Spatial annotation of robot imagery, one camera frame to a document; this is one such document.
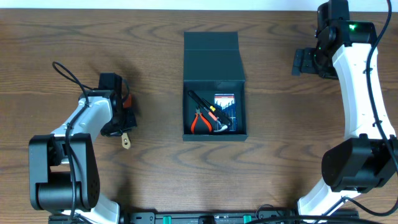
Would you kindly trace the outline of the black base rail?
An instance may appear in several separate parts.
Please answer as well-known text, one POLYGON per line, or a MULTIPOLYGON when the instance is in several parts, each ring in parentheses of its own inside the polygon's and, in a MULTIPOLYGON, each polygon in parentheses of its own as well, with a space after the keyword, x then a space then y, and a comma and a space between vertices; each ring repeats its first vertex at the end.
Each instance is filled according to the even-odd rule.
MULTIPOLYGON (((130 224, 201 224, 201 223, 249 223, 254 220, 262 218, 276 218, 281 216, 294 216, 294 212, 290 210, 260 210, 259 212, 240 212, 240 213, 153 213, 153 212, 139 212, 121 215, 119 223, 130 223, 130 224)), ((337 210, 331 216, 334 217, 345 217, 345 218, 357 218, 359 219, 359 213, 354 210, 337 210)), ((48 220, 49 224, 55 223, 87 223, 82 219, 75 218, 72 221, 68 221, 65 215, 51 215, 48 220)), ((307 223, 305 221, 290 221, 282 220, 277 222, 267 223, 307 223)))

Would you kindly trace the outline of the orange scraper wooden handle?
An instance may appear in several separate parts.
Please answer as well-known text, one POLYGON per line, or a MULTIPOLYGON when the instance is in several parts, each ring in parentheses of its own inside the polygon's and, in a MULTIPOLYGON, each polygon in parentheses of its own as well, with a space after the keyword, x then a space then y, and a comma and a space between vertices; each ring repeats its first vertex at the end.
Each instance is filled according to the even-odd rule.
POLYGON ((131 105, 132 105, 132 96, 130 93, 127 94, 127 99, 126 101, 123 103, 123 109, 126 115, 126 121, 124 124, 124 131, 122 133, 122 144, 123 144, 123 148, 125 149, 130 149, 131 148, 131 140, 128 136, 128 133, 131 131, 131 128, 129 127, 130 125, 130 120, 129 120, 129 110, 131 109, 131 105))

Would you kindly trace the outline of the precision screwdriver set case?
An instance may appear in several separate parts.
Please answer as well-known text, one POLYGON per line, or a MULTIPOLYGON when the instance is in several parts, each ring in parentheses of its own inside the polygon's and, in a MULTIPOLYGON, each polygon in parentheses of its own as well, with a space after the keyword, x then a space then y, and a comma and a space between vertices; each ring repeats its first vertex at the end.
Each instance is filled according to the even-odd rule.
POLYGON ((229 131, 236 131, 237 128, 235 102, 233 93, 214 95, 215 108, 222 111, 231 120, 229 131))

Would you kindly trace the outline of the small black-handled claw hammer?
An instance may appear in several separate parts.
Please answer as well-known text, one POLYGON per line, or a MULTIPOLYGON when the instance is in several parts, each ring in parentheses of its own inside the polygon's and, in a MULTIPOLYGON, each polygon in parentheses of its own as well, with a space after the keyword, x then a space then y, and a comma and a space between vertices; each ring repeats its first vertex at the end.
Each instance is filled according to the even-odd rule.
MULTIPOLYGON (((219 123, 216 121, 215 116, 212 115, 212 114, 210 113, 209 109, 205 106, 205 103, 202 101, 202 98, 200 98, 194 91, 189 90, 189 91, 188 91, 188 96, 189 96, 191 99, 193 99, 193 100, 197 103, 197 107, 196 107, 196 109, 195 109, 195 118, 194 118, 194 120, 193 120, 193 122, 191 123, 191 126, 190 126, 191 133, 192 133, 192 134, 195 134, 195 128, 196 128, 196 125, 197 125, 197 122, 198 122, 198 119, 199 119, 199 118, 200 118, 200 119, 203 121, 203 123, 206 125, 206 127, 207 127, 208 130, 209 130, 209 133, 214 132, 212 124, 211 124, 211 123, 209 122, 209 120, 203 115, 201 109, 203 109, 203 110, 207 113, 207 115, 208 115, 213 121, 215 121, 216 124, 219 125, 219 123)), ((229 129, 229 127, 227 127, 227 126, 221 127, 221 126, 220 126, 220 129, 216 130, 215 132, 216 132, 216 133, 220 133, 220 132, 226 131, 227 129, 229 129)))

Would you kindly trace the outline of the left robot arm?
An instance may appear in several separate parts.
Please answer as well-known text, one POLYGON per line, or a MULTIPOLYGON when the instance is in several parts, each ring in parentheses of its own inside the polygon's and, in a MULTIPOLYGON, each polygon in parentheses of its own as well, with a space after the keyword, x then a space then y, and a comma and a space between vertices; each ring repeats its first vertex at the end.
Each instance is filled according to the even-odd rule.
POLYGON ((120 205, 101 193, 93 144, 99 135, 121 137, 136 126, 127 82, 101 73, 98 87, 82 93, 71 116, 48 135, 29 141, 30 203, 59 223, 129 223, 120 205))

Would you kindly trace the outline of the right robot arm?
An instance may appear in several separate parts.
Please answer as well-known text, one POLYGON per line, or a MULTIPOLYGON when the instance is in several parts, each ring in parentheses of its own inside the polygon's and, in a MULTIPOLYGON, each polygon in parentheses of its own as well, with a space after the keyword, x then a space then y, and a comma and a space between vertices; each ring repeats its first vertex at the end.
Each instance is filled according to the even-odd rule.
POLYGON ((297 202, 304 223, 326 223, 345 202, 383 187, 397 173, 397 135, 389 121, 377 73, 382 32, 353 21, 347 0, 317 10, 317 44, 298 49, 292 74, 317 74, 340 83, 345 114, 341 144, 322 158, 322 177, 297 202))

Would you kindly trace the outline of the dark green box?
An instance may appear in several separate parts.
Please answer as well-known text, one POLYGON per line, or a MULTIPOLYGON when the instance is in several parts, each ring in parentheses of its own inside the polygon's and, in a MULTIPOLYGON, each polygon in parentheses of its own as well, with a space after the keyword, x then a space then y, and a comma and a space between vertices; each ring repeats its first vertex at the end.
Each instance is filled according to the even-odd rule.
POLYGON ((184 141, 245 141, 246 127, 245 76, 239 52, 237 32, 185 32, 183 58, 183 140, 184 141), (188 96, 194 91, 213 106, 215 94, 233 93, 236 104, 236 131, 216 133, 220 126, 201 109, 214 132, 199 118, 195 134, 190 126, 197 103, 188 96))

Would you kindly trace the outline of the black yellow screwdriver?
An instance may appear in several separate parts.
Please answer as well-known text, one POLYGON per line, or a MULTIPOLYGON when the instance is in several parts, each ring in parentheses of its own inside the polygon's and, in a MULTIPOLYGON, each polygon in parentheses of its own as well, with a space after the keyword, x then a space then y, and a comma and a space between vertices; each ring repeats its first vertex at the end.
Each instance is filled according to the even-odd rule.
POLYGON ((210 113, 215 116, 216 121, 219 123, 221 127, 227 126, 231 127, 233 122, 232 120, 226 116, 221 110, 217 109, 210 102, 202 98, 202 101, 205 103, 205 106, 209 109, 210 113))

